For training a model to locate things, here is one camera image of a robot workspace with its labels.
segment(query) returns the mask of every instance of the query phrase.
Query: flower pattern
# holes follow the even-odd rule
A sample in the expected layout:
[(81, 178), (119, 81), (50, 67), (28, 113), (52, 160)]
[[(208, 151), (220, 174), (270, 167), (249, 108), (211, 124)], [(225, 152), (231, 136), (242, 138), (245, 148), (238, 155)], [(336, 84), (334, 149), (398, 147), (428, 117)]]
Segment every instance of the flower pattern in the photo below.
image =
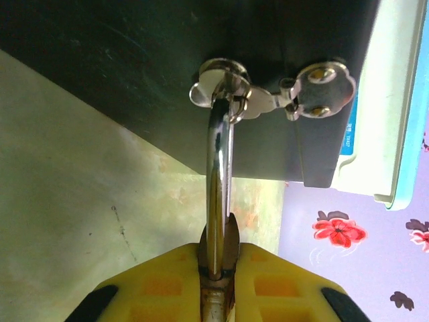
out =
[(413, 230), (410, 236), (413, 243), (423, 245), (423, 252), (429, 253), (429, 231), (421, 232), (420, 230)]
[(317, 223), (313, 224), (315, 239), (329, 238), (332, 245), (350, 248), (367, 237), (367, 232), (359, 227), (355, 221), (340, 211), (333, 211), (326, 216), (319, 211)]
[(400, 292), (400, 291), (394, 292), (394, 294), (390, 297), (390, 300), (392, 302), (395, 302), (395, 305), (397, 308), (400, 308), (403, 305), (404, 308), (409, 311), (414, 309), (413, 300), (407, 297), (403, 292)]
[(423, 245), (423, 252), (429, 253), (429, 221), (422, 223), (420, 220), (411, 219), (405, 227), (412, 230), (411, 241), (416, 245)]

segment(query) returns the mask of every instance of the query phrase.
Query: painted wall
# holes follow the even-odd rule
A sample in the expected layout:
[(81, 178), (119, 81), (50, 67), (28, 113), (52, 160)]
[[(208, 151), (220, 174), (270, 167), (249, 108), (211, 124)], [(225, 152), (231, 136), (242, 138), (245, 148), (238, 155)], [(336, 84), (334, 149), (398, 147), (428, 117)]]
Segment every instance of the painted wall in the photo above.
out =
[[(243, 241), (277, 252), (283, 192), (233, 181)], [(205, 199), (204, 176), (0, 52), (0, 321), (63, 321), (104, 279), (198, 242)]]
[(403, 211), (386, 211), (373, 197), (290, 183), (279, 254), (340, 284), (372, 321), (425, 321), (428, 186), (429, 153), (421, 153), (414, 198)]

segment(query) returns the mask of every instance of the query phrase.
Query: red flower print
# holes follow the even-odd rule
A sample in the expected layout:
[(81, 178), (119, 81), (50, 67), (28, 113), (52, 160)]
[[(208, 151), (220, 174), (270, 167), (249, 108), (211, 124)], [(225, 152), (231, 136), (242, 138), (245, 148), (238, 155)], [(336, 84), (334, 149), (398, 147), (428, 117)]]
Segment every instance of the red flower print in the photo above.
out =
[(411, 241), (416, 245), (423, 245), (423, 252), (429, 253), (429, 231), (413, 230)]
[(328, 238), (332, 245), (350, 248), (352, 243), (359, 243), (367, 237), (367, 232), (356, 225), (355, 221), (332, 218), (329, 220), (319, 220), (313, 226), (316, 229), (314, 238)]

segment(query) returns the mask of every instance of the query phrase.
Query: yellow plastic lock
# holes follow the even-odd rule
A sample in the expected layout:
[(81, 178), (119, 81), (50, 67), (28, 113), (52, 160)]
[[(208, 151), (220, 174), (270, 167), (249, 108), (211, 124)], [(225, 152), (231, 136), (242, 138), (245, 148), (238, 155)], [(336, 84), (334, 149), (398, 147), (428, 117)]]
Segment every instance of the yellow plastic lock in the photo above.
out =
[[(197, 251), (188, 244), (104, 281), (66, 322), (200, 322)], [(230, 322), (369, 321), (337, 284), (252, 244), (240, 245), (231, 312)]]
[(110, 278), (118, 286), (97, 322), (200, 322), (198, 244), (187, 244)]
[(240, 245), (235, 322), (341, 322), (321, 293), (337, 284), (253, 244)]

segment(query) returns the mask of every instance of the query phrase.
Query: metal ring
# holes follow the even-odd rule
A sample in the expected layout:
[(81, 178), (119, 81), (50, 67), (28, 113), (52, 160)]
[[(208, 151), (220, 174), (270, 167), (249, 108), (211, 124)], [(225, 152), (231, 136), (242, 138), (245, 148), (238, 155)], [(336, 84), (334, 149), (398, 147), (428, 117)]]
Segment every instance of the metal ring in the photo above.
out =
[(236, 114), (233, 114), (229, 118), (229, 123), (231, 123), (231, 124), (239, 123), (243, 119), (243, 116), (244, 116), (246, 110), (247, 110), (247, 99), (242, 97), (242, 98), (240, 98), (240, 101), (239, 101), (239, 109), (236, 112)]

